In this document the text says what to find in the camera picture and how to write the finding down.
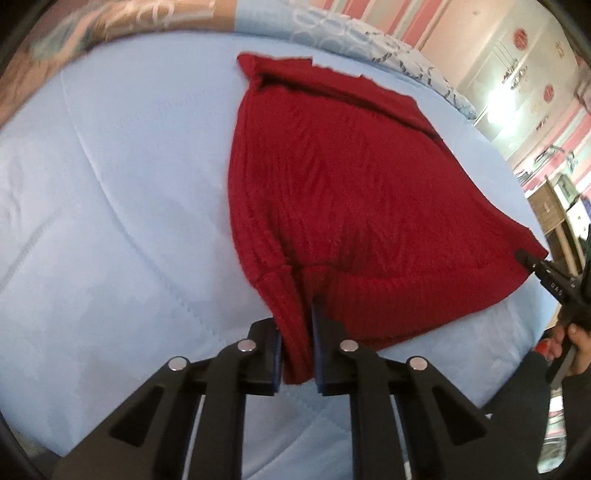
red object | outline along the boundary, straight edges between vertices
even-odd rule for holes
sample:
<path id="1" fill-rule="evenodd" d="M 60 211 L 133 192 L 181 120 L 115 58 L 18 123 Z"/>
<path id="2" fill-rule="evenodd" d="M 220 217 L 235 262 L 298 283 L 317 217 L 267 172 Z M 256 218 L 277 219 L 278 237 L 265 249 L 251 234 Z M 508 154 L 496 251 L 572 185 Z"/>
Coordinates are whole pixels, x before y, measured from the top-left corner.
<path id="1" fill-rule="evenodd" d="M 238 61 L 250 86 L 230 222 L 283 335 L 287 381 L 311 377 L 314 296 L 380 349 L 507 297 L 528 277 L 516 249 L 547 255 L 482 195 L 413 98 L 310 59 Z"/>
<path id="2" fill-rule="evenodd" d="M 554 99 L 554 86 L 546 85 L 544 88 L 544 101 L 550 103 Z"/>
<path id="3" fill-rule="evenodd" d="M 550 339 L 540 340 L 538 345 L 535 346 L 534 352 L 538 352 L 540 355 L 543 355 L 545 358 L 548 358 L 550 354 Z"/>
<path id="4" fill-rule="evenodd" d="M 523 28 L 518 28 L 513 33 L 513 45 L 519 51 L 524 51 L 527 49 L 527 45 L 529 45 L 529 39 L 527 36 L 527 32 Z"/>

finger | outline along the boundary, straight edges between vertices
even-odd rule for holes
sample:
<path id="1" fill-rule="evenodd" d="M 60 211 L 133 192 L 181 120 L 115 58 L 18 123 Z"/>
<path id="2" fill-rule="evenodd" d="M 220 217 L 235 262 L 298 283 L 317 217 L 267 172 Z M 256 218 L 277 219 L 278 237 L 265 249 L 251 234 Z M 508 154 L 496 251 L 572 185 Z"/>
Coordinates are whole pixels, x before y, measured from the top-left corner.
<path id="1" fill-rule="evenodd" d="M 558 324 L 554 327 L 552 330 L 552 338 L 556 340 L 558 344 L 561 344 L 564 341 L 564 327 L 562 325 Z"/>
<path id="2" fill-rule="evenodd" d="M 554 358 L 560 358 L 562 356 L 562 345 L 556 341 L 550 342 L 550 355 L 552 356 L 552 360 Z"/>
<path id="3" fill-rule="evenodd" d="M 579 325 L 571 323 L 569 325 L 568 333 L 570 341 L 580 349 L 584 342 L 584 330 Z"/>

wall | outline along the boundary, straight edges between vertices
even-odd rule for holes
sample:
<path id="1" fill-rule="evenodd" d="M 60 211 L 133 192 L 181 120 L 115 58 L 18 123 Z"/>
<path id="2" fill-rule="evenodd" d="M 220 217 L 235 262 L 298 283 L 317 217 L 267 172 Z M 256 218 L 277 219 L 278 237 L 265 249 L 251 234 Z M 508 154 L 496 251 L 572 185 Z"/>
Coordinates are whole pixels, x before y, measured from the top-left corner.
<path id="1" fill-rule="evenodd" d="M 421 52 L 460 85 L 517 0 L 452 0 Z"/>
<path id="2" fill-rule="evenodd" d="M 304 0 L 358 18 L 383 32 L 421 47 L 450 0 Z"/>
<path id="3" fill-rule="evenodd" d="M 566 111 L 554 123 L 544 138 L 529 152 L 522 148 L 517 153 L 522 154 L 523 161 L 517 164 L 515 171 L 523 169 L 530 171 L 531 165 L 537 155 L 542 153 L 550 145 L 556 145 L 567 152 L 574 152 L 577 167 L 571 175 L 573 183 L 580 193 L 591 193 L 591 114 L 585 101 L 589 94 L 589 80 L 591 72 L 589 67 L 581 60 L 579 63 L 579 87 L 573 92 L 573 97 Z M 517 154 L 510 159 L 512 166 L 517 161 Z M 556 154 L 536 175 L 528 181 L 524 190 L 531 191 L 538 187 L 545 177 L 552 177 L 566 168 L 565 155 Z"/>
<path id="4" fill-rule="evenodd" d="M 507 160 L 511 168 L 522 170 L 529 168 L 535 158 L 540 155 L 550 145 L 557 145 L 560 143 L 560 138 L 574 120 L 576 115 L 580 112 L 580 103 L 576 98 L 573 98 L 570 103 L 564 105 L 564 111 L 558 116 L 558 120 L 551 125 L 545 125 L 545 134 L 542 139 L 529 138 L 523 145 Z"/>

wooden furniture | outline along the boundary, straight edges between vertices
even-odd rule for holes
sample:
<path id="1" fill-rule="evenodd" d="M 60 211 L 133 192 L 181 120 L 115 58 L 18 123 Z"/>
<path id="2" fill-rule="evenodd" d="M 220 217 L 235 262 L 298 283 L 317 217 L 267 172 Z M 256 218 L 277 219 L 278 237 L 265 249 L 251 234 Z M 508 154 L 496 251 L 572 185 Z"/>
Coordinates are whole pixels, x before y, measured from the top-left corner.
<path id="1" fill-rule="evenodd" d="M 528 200 L 550 246 L 552 260 L 565 274 L 577 277 L 583 272 L 585 255 L 550 182 L 546 180 Z M 556 324 L 558 310 L 560 305 L 556 308 L 548 328 Z"/>

pink stripe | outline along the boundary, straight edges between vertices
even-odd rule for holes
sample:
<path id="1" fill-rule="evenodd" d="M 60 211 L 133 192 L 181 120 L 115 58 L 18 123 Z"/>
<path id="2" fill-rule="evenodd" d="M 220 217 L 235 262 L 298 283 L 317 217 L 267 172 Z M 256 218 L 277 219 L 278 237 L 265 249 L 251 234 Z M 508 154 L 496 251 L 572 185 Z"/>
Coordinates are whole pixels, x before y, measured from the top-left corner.
<path id="1" fill-rule="evenodd" d="M 552 129 L 550 129 L 550 131 L 545 134 L 544 138 L 540 140 L 527 155 L 525 155 L 524 161 L 535 159 L 548 148 L 548 146 L 555 144 L 582 109 L 583 107 L 580 102 L 576 98 L 573 98 L 565 113 L 560 115 Z"/>
<path id="2" fill-rule="evenodd" d="M 580 192 L 580 194 L 586 197 L 591 197 L 591 184 L 589 184 L 589 186 L 586 189 Z"/>
<path id="3" fill-rule="evenodd" d="M 400 7 L 400 10 L 398 10 L 398 13 L 396 14 L 396 18 L 394 18 L 394 21 L 392 22 L 390 27 L 386 30 L 386 33 L 388 35 L 392 35 L 394 33 L 394 30 L 396 30 L 396 27 L 398 26 L 398 24 L 402 20 L 402 17 L 404 16 L 404 12 L 408 9 L 410 2 L 411 2 L 411 0 L 404 0 L 404 3 Z"/>
<path id="4" fill-rule="evenodd" d="M 589 155 L 586 158 L 578 158 L 578 160 L 583 164 L 583 163 L 587 163 L 587 161 L 590 159 Z M 583 172 L 581 173 L 581 175 L 577 176 L 577 180 L 573 180 L 573 183 L 576 185 L 578 182 L 580 182 L 581 180 L 583 180 L 585 178 L 585 175 L 587 173 L 591 172 L 591 162 L 589 162 L 589 165 L 587 165 L 587 168 L 583 170 Z M 589 189 L 591 189 L 591 185 L 589 185 L 585 191 L 587 192 Z"/>
<path id="5" fill-rule="evenodd" d="M 579 126 L 573 132 L 573 134 L 568 137 L 564 145 L 559 145 L 559 147 L 564 148 L 567 152 L 574 150 L 585 138 L 585 136 L 589 133 L 591 129 L 591 115 L 586 115 L 580 121 Z M 524 185 L 524 190 L 533 190 L 538 185 L 542 185 L 545 180 L 545 176 L 552 175 L 558 167 L 564 162 L 564 154 L 558 153 L 554 156 L 550 162 L 548 162 L 535 176 L 528 181 Z"/>
<path id="6" fill-rule="evenodd" d="M 435 16 L 439 5 L 443 0 L 425 0 L 414 16 L 413 21 L 408 26 L 406 32 L 402 36 L 402 41 L 414 47 L 419 38 L 429 25 L 431 19 Z"/>
<path id="7" fill-rule="evenodd" d="M 361 18 L 368 4 L 369 0 L 349 0 L 343 9 L 343 13 L 353 18 Z"/>
<path id="8" fill-rule="evenodd" d="M 581 180 L 583 180 L 583 177 L 589 173 L 589 171 L 591 171 L 591 164 L 587 165 L 587 159 L 590 157 L 589 154 L 589 148 L 587 147 L 587 144 L 589 143 L 589 138 L 587 137 L 586 139 L 584 139 L 584 143 L 583 141 L 581 141 L 573 150 L 578 151 L 578 154 L 575 154 L 575 157 L 579 163 L 579 165 L 586 166 L 585 170 L 581 173 L 577 172 L 577 176 L 575 177 L 574 175 L 572 175 L 572 179 L 573 179 L 573 183 L 576 185 L 578 182 L 580 182 Z"/>

